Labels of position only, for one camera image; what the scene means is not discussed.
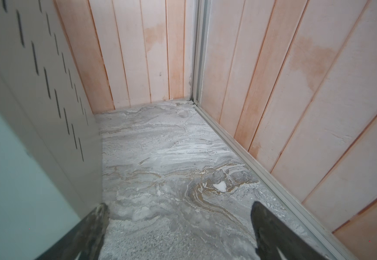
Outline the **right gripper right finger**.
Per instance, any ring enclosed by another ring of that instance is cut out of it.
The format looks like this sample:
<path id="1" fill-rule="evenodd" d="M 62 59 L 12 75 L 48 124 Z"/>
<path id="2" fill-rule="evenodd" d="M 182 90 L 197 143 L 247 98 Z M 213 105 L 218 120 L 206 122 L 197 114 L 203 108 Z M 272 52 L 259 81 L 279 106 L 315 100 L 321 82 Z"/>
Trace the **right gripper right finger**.
<path id="1" fill-rule="evenodd" d="M 252 205 L 251 222 L 261 260 L 325 259 L 259 201 Z"/>

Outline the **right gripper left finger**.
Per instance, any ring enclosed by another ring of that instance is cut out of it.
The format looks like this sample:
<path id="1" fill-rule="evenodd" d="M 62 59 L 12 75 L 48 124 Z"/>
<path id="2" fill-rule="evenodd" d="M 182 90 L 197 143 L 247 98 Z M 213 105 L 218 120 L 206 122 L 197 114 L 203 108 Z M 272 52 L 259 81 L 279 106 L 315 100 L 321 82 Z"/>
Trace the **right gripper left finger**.
<path id="1" fill-rule="evenodd" d="M 101 203 L 38 259 L 97 260 L 108 224 L 109 208 Z"/>

